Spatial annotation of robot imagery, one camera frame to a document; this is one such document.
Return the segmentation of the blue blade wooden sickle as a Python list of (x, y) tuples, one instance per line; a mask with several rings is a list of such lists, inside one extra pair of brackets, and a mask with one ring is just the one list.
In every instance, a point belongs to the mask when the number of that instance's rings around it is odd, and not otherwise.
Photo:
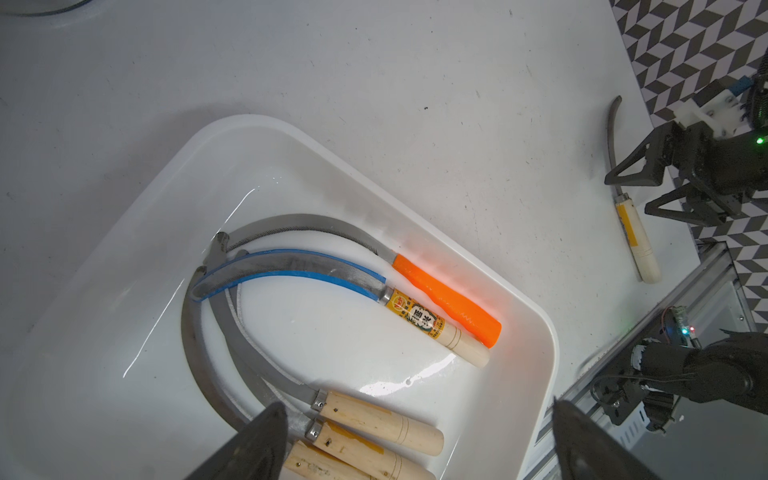
[(200, 302), (243, 282), (274, 276), (306, 278), (343, 287), (384, 305), (475, 367), (482, 368), (490, 360), (490, 350), (483, 343), (387, 285), (385, 277), (356, 263), (319, 252), (272, 249), (241, 253), (196, 281), (191, 298)]

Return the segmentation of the white rectangular storage tray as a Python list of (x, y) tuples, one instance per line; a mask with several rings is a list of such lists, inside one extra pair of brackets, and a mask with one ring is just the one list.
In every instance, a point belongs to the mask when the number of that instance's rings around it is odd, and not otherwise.
[(102, 240), (1, 377), (5, 479), (180, 479), (234, 435), (197, 387), (181, 311), (214, 235), (288, 212), (362, 227), (502, 325), (477, 368), (372, 300), (308, 278), (242, 287), (247, 331), (290, 374), (438, 427), (440, 479), (520, 479), (551, 397), (545, 312), (297, 128), (238, 115), (195, 134)]

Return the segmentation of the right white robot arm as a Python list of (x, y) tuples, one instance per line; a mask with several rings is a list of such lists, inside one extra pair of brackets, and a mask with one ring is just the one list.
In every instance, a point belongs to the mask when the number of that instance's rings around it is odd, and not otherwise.
[[(604, 182), (614, 191), (641, 279), (655, 283), (660, 267), (625, 188), (658, 187), (667, 168), (673, 167), (682, 185), (649, 201), (645, 214), (701, 227), (739, 217), (743, 205), (767, 188), (767, 62), (762, 60), (750, 77), (708, 84), (623, 161), (617, 161), (614, 146), (620, 104), (615, 98), (608, 111), (609, 170)], [(660, 329), (663, 338), (641, 340), (630, 348), (629, 374), (601, 375), (592, 383), (605, 411), (620, 408), (619, 388), (636, 385), (697, 403), (725, 400), (766, 413), (766, 334), (730, 332), (726, 339), (703, 347), (690, 326), (671, 332), (663, 322)]]

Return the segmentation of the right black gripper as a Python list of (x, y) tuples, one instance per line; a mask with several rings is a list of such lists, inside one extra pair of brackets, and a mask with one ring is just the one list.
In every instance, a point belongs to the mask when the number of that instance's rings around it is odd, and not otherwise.
[(688, 183), (648, 202), (644, 213), (701, 227), (742, 216), (744, 194), (767, 190), (767, 126), (717, 140), (703, 121), (654, 128), (606, 174), (608, 186), (661, 186), (674, 164)]

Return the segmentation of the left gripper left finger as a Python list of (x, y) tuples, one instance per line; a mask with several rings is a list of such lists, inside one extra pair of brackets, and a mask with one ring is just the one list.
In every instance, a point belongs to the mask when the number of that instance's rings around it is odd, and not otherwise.
[(288, 447), (285, 405), (275, 402), (197, 467), (187, 479), (277, 480)]

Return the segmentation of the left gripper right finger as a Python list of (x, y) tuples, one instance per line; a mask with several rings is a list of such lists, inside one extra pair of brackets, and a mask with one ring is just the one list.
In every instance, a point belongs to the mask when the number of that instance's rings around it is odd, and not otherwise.
[(554, 401), (552, 427), (563, 479), (659, 479), (569, 401)]

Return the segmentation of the orange handle sickle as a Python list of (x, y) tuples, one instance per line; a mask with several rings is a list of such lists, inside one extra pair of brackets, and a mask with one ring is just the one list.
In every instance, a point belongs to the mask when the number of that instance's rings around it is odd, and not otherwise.
[(486, 347), (491, 348), (497, 343), (502, 325), (482, 307), (425, 272), (404, 255), (392, 250), (360, 227), (343, 220), (303, 213), (264, 218), (228, 232), (225, 251), (230, 252), (262, 237), (288, 231), (317, 231), (336, 235), (366, 248), (392, 265), (395, 271), (424, 292), (437, 306), (442, 308), (452, 319), (458, 321)]

